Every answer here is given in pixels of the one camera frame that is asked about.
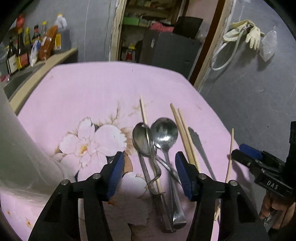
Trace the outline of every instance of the countertop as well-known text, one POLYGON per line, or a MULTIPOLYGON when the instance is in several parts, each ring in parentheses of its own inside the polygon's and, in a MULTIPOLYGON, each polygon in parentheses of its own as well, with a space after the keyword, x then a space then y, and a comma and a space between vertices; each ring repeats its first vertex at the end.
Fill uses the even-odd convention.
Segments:
POLYGON ((43 77, 52 69, 54 66, 60 64, 69 56, 78 51, 78 48, 72 48, 64 53, 54 54, 48 60, 45 61, 45 64, 37 70, 30 79, 24 83, 24 85, 19 89, 19 91, 14 95, 14 97, 10 100, 10 105, 13 111, 18 114, 20 109, 36 88, 36 86, 40 83, 43 77))

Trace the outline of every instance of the white hose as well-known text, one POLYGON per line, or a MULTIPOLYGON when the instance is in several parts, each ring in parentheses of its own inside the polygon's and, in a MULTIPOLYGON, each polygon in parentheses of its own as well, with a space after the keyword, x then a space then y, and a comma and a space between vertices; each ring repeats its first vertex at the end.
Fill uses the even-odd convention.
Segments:
POLYGON ((239 41, 240 41, 240 39, 241 39, 241 37, 242 37, 244 31, 245 31, 244 29, 242 29, 242 30, 240 31, 240 33, 239 33, 239 35, 238 35, 238 37, 237 37, 237 42, 236 42, 236 44, 235 44, 234 50, 233 50, 232 55, 230 56, 229 60, 228 60, 225 64, 223 64, 222 66, 220 66, 220 67, 218 67, 218 68, 214 68, 214 64, 213 64, 214 59, 216 59, 216 57, 217 57, 217 55, 220 53, 220 51, 221 51, 222 49, 224 49, 224 47, 225 47, 229 42, 226 42, 226 43, 222 44, 222 46, 221 46, 221 47, 220 47, 220 48, 214 53, 214 55, 213 55, 213 57, 212 57, 212 59, 211 59, 211 62, 210 62, 210 66, 211 66, 211 69, 212 69, 212 70, 215 70, 215 71, 217 71, 217 70, 221 70, 221 69, 225 68, 225 67, 231 62, 233 56, 235 55, 235 53, 236 53, 236 51, 237 51, 237 48, 238 48, 238 46, 239 46, 239 41))

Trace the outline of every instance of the table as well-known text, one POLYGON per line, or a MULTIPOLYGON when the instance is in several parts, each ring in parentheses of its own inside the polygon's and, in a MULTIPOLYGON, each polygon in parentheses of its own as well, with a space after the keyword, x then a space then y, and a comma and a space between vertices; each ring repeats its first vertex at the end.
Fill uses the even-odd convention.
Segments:
MULTIPOLYGON (((155 211, 131 139, 133 127, 142 121, 140 95, 150 125, 159 117, 174 119, 170 103, 182 110, 187 125, 199 134, 217 180, 224 181, 230 134, 191 84, 173 71, 124 62, 60 65, 32 92, 18 118, 43 151, 73 174, 79 171, 78 180, 99 172, 107 157, 116 151, 127 152, 126 174, 113 199, 104 204, 114 241, 186 240, 195 203, 187 200, 180 185, 187 225, 174 234, 164 234, 156 226, 155 211)), ((177 151, 185 153, 180 137, 169 152, 172 163, 177 151)), ((202 172, 210 175, 198 157, 202 172)), ((161 183, 168 193, 167 172, 162 171, 161 183)), ((251 197, 247 168, 234 162, 231 179, 238 180, 251 197)), ((17 234, 28 240, 43 205, 1 194, 1 207, 17 234)), ((212 240, 217 240, 218 230, 215 222, 212 240)))

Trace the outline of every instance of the metal pivot bolt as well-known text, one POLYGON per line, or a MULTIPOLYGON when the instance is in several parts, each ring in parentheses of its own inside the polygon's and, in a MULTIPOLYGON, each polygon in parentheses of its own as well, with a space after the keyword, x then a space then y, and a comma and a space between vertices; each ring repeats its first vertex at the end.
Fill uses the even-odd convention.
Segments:
POLYGON ((203 173, 199 174, 198 177, 203 180, 207 178, 206 174, 203 173))
POLYGON ((63 181, 61 181, 62 185, 67 185, 70 181, 68 179, 64 179, 63 181))
POLYGON ((101 174, 99 173, 93 174, 93 179, 100 179, 100 178, 101 178, 101 174))
POLYGON ((229 183, 231 186, 237 186, 237 182, 235 180, 231 180, 229 183))

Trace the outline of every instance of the chopstick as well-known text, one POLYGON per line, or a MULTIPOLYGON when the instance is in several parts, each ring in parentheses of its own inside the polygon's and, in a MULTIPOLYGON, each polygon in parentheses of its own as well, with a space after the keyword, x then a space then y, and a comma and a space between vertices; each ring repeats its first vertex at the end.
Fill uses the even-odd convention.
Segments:
MULTIPOLYGON (((148 125, 147 115, 146 115, 145 106, 144 106, 144 102, 143 102, 142 96, 140 96, 140 106, 141 106, 141 112, 142 112, 143 122, 146 125, 148 125)), ((160 183, 160 180, 159 179, 156 179, 156 186, 157 186, 157 189, 158 189, 158 193, 162 193, 163 192, 163 188, 161 186, 161 183, 160 183)))
POLYGON ((183 128, 185 130, 185 133, 186 133, 186 136, 187 136, 187 139, 188 139, 188 142, 189 142, 189 146, 190 146, 190 150, 191 150, 192 155, 193 155, 195 166, 196 166, 198 172, 200 173, 201 172, 201 169, 200 169, 200 165, 198 163, 198 159, 197 159, 197 155, 196 155, 196 152, 195 152, 194 144, 193 144, 191 135, 189 133, 188 127, 187 127, 187 125, 185 123, 185 120, 183 118, 183 115, 182 115, 182 112, 181 112, 180 108, 178 108, 178 112, 179 112, 179 115, 180 115, 180 118, 181 118, 181 122, 183 124, 183 128))
MULTIPOLYGON (((231 129, 231 141, 230 141, 230 152, 229 152, 229 160, 228 160, 228 167, 227 167, 227 173, 226 173, 226 178, 225 182, 228 183, 230 179, 230 172, 232 168, 232 159, 231 159, 231 153, 233 151, 233 144, 234 144, 234 128, 231 129)), ((221 205, 219 204, 216 210, 216 214, 214 217, 214 220, 216 221, 220 215, 221 211, 221 205)))
POLYGON ((178 114, 176 112, 176 109, 175 109, 175 107, 174 107, 174 105, 172 103, 170 104, 170 108, 172 109, 173 115, 175 117, 176 125, 178 127, 179 132, 180 132, 181 139, 182 139, 182 142, 183 142, 183 146, 185 148, 185 152, 186 152, 188 161, 189 161, 190 164, 195 165, 194 157, 193 157, 193 154, 192 154, 192 151, 191 151, 191 148, 190 148, 188 138, 186 136, 183 125, 182 125, 182 123, 181 123, 181 121, 179 119, 179 116, 178 116, 178 114))

